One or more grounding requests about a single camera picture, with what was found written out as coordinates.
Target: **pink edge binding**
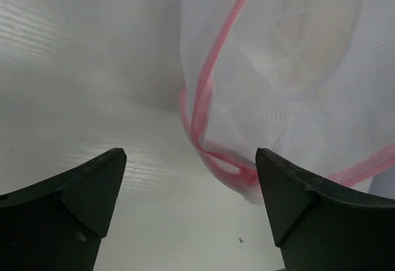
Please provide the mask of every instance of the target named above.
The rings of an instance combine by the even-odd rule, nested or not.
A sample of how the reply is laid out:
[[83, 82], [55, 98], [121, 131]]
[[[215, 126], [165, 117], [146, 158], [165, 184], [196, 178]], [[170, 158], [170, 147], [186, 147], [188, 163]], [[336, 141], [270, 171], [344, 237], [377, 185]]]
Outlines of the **pink edge binding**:
[[[210, 103], [214, 92], [212, 71], [222, 47], [225, 44], [227, 36], [229, 35], [229, 32], [245, 2], [246, 0], [236, 0], [236, 3], [233, 6], [224, 26], [220, 30], [214, 46], [203, 66], [203, 70], [197, 84], [191, 122], [189, 122], [186, 112], [186, 88], [184, 88], [180, 94], [181, 116], [184, 128], [189, 135], [189, 139], [198, 150], [200, 157], [211, 170], [213, 175], [223, 184], [238, 191], [245, 191], [252, 186], [259, 185], [256, 168], [238, 161], [230, 153], [205, 150], [201, 146], [201, 141], [204, 139], [204, 133], [207, 129]], [[223, 169], [218, 164], [218, 161], [222, 161], [238, 168], [239, 174]], [[369, 159], [348, 169], [331, 174], [328, 179], [344, 186], [353, 186], [376, 174], [379, 174], [393, 165], [395, 165], [395, 144], [390, 144]]]

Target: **pink trim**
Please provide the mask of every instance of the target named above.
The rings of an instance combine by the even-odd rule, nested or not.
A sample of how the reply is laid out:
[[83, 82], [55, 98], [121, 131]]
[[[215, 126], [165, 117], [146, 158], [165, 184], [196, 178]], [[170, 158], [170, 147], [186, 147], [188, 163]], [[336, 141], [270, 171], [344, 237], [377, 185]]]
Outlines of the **pink trim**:
[[[214, 176], [225, 185], [242, 191], [259, 184], [255, 167], [238, 161], [230, 152], [207, 151], [201, 146], [209, 122], [210, 103], [214, 92], [214, 79], [212, 71], [218, 60], [227, 36], [239, 15], [246, 0], [236, 0], [224, 26], [222, 27], [214, 46], [203, 66], [203, 70], [197, 84], [195, 102], [192, 113], [192, 120], [189, 122], [186, 114], [186, 88], [180, 95], [180, 106], [184, 128], [189, 134], [189, 138], [206, 166]], [[219, 161], [233, 165], [239, 169], [239, 174], [231, 173], [219, 165]], [[390, 144], [378, 154], [371, 158], [352, 166], [346, 170], [330, 175], [328, 178], [345, 186], [352, 186], [367, 178], [370, 178], [395, 165], [395, 144]]]

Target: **white mesh bag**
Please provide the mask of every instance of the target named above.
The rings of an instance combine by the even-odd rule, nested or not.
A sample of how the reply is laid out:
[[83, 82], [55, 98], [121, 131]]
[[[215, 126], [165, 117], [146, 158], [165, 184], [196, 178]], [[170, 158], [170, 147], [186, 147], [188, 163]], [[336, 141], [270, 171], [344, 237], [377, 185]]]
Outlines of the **white mesh bag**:
[[395, 164], [395, 0], [181, 0], [183, 122], [259, 202], [257, 148], [352, 186]]

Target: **pink seam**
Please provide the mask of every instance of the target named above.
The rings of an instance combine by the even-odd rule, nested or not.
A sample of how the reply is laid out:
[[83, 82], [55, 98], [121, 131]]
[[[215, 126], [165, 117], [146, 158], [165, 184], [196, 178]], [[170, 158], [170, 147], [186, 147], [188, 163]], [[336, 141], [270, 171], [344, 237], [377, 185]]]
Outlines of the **pink seam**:
[[[215, 40], [214, 46], [203, 66], [203, 70], [197, 84], [191, 122], [189, 122], [186, 114], [186, 88], [183, 89], [180, 95], [182, 121], [186, 132], [190, 136], [192, 144], [198, 150], [202, 160], [214, 176], [225, 185], [236, 190], [245, 190], [248, 187], [259, 184], [256, 168], [237, 161], [231, 154], [225, 152], [206, 151], [201, 146], [201, 141], [203, 140], [204, 133], [207, 129], [210, 103], [214, 92], [212, 71], [218, 60], [222, 47], [227, 40], [229, 32], [245, 2], [246, 0], [236, 0], [236, 3]], [[238, 168], [239, 174], [234, 174], [221, 168], [218, 164], [218, 160]], [[348, 169], [331, 174], [328, 179], [345, 186], [352, 186], [379, 174], [394, 165], [395, 144], [390, 144], [371, 158]]]

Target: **white mesh fabric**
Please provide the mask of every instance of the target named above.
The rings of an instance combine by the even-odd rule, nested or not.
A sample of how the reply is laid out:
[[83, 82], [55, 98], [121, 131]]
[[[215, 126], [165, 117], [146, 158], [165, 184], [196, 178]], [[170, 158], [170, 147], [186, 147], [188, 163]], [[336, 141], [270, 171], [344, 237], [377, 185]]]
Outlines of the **white mesh fabric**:
[[[236, 0], [181, 1], [192, 113], [202, 65]], [[393, 4], [246, 0], [212, 70], [204, 141], [252, 162], [257, 148], [269, 148], [347, 185], [392, 165], [377, 168], [393, 156], [395, 141]], [[360, 172], [334, 177], [375, 154]]]

